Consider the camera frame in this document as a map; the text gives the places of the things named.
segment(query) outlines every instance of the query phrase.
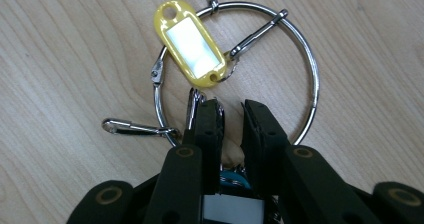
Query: wood grain surface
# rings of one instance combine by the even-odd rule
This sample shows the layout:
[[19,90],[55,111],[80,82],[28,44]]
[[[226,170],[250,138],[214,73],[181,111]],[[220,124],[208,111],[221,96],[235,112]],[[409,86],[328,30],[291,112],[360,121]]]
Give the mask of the wood grain surface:
[[[100,123],[158,125],[150,70],[162,43],[152,18],[164,1],[0,0],[0,223],[64,223],[93,186],[136,186],[160,171],[166,139],[111,135]],[[389,180],[424,191],[424,1],[239,1],[288,9],[313,48],[322,85],[302,144],[367,192]],[[205,24],[228,50],[267,20],[228,11]],[[225,107],[226,165],[243,162],[240,102],[268,105],[293,138],[309,106],[308,75],[277,28],[242,56],[233,77],[205,90]],[[189,89],[168,58],[164,108],[179,129]]]

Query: yellow key tag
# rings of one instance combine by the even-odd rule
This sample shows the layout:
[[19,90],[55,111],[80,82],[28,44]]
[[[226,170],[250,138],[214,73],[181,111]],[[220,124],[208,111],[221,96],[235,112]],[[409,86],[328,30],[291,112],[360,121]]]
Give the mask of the yellow key tag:
[[224,77],[227,70],[224,55],[188,3],[180,0],[163,3],[155,13],[154,26],[193,85],[211,87]]

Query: key ring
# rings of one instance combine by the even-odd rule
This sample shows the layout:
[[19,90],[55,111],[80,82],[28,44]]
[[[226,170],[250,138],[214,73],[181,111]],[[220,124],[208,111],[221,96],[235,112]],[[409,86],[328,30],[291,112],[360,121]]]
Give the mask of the key ring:
[[[268,8],[264,5],[260,5],[260,4],[257,4],[257,3],[252,3],[252,2],[223,2],[223,3],[219,3],[216,6],[206,7],[204,9],[198,11],[197,16],[202,18],[202,17],[205,17],[207,14],[211,15],[211,14],[216,13],[218,11],[240,10],[240,9],[246,9],[246,10],[264,13],[264,14],[267,14],[271,17],[275,17],[278,14],[276,11],[272,10],[271,8]],[[306,41],[304,36],[300,33],[300,31],[290,21],[288,21],[286,18],[282,18],[278,23],[283,24],[283,26],[287,30],[289,30],[294,35],[294,37],[296,37],[298,44],[300,44],[300,46],[302,46],[302,48],[303,48],[303,52],[307,57],[307,60],[309,62],[309,67],[310,67],[311,103],[310,103],[309,112],[307,114],[307,119],[306,119],[305,123],[303,124],[302,131],[296,136],[296,138],[294,138],[293,141],[290,141],[290,143],[292,143],[292,145],[298,145],[298,144],[300,144],[300,142],[304,139],[304,137],[308,133],[309,128],[311,127],[312,122],[314,120],[316,110],[317,110],[318,97],[319,97],[319,87],[320,87],[318,66],[317,66],[317,63],[315,61],[314,55],[312,54],[312,50],[311,50],[308,42]],[[156,116],[157,116],[158,121],[159,121],[159,125],[161,127],[169,126],[168,121],[166,120],[166,117],[165,117],[164,112],[163,112],[163,105],[162,105],[162,98],[161,98],[161,93],[162,93],[161,90],[162,90],[162,84],[163,84],[163,79],[164,79],[164,75],[163,75],[164,57],[166,56],[167,53],[168,53],[168,50],[164,46],[162,48],[160,54],[159,54],[158,59],[156,60],[156,62],[154,64],[154,66],[152,68],[152,72],[151,72],[151,79],[152,79],[152,82],[153,82],[155,111],[156,111]],[[178,142],[178,140],[175,138],[175,136],[171,135],[171,133],[164,133],[163,135],[168,139],[168,141],[170,142],[170,144],[172,146],[175,147],[175,146],[180,144]]]

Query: metal ring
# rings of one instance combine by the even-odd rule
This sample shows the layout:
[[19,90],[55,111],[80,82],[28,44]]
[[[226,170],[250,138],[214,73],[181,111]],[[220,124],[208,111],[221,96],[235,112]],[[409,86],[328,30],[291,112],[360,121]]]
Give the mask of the metal ring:
[[[252,3],[252,2],[224,2],[224,3],[220,3],[218,6],[218,10],[220,11],[231,10],[231,9],[253,10],[253,11],[267,14],[271,17],[274,17],[275,15],[277,15],[277,12],[272,10],[271,8],[268,8],[260,4]],[[207,7],[198,11],[197,16],[201,18],[206,16],[207,14],[211,14],[213,11],[214,10],[212,7]],[[296,136],[294,141],[291,141],[293,145],[298,145],[308,133],[317,110],[319,87],[320,87],[318,66],[315,61],[314,55],[312,54],[312,50],[309,47],[308,42],[306,41],[304,36],[300,33],[300,31],[286,18],[283,18],[279,23],[283,24],[283,26],[286,27],[287,30],[289,30],[294,35],[294,37],[296,37],[296,40],[303,48],[304,54],[306,55],[307,60],[309,62],[309,66],[310,66],[310,79],[311,79],[311,87],[312,87],[310,109],[307,114],[307,119],[305,123],[303,124],[302,131]],[[157,65],[163,68],[163,64],[164,64],[163,60],[166,54],[167,54],[167,48],[164,46],[159,54],[158,60],[155,63],[154,69],[155,67],[157,67]],[[153,79],[153,87],[154,87],[154,102],[155,102],[156,116],[159,120],[160,126],[166,127],[169,125],[165,115],[163,114],[162,99],[161,99],[161,86],[163,83],[163,76],[159,78],[160,81],[158,81],[158,78],[156,79],[152,78],[152,79]],[[169,134],[165,134],[165,136],[169,140],[172,146],[177,146],[180,144],[173,136]]]

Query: black plastic part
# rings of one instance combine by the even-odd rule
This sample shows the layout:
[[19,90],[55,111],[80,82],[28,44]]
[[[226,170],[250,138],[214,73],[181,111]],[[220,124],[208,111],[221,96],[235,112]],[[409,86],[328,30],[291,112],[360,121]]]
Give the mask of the black plastic part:
[[184,130],[183,140],[181,142],[183,145],[194,145],[194,129],[193,130]]
[[204,220],[203,224],[229,224],[229,223],[219,222],[219,221],[211,221],[211,220]]
[[134,188],[133,199],[122,224],[140,224],[143,222],[158,177],[159,174]]
[[309,223],[306,211],[288,181],[283,181],[282,187],[283,191],[278,196],[278,209],[284,224]]
[[195,145],[202,150],[203,192],[214,194],[219,190],[224,116],[220,115],[216,99],[203,102],[197,108],[194,127]]
[[107,181],[92,188],[74,209],[68,224],[120,224],[133,196],[123,181]]
[[200,223],[201,166],[200,148],[180,145],[169,150],[143,223]]
[[243,140],[247,177],[255,193],[277,195],[282,187],[282,159],[290,143],[267,106],[246,100]]
[[[381,223],[319,152],[301,145],[289,146],[285,152],[284,168],[290,186],[285,191],[294,192],[306,215],[304,223]],[[290,205],[282,197],[282,205]]]
[[384,223],[424,223],[424,194],[397,182],[375,186],[373,197],[377,213]]

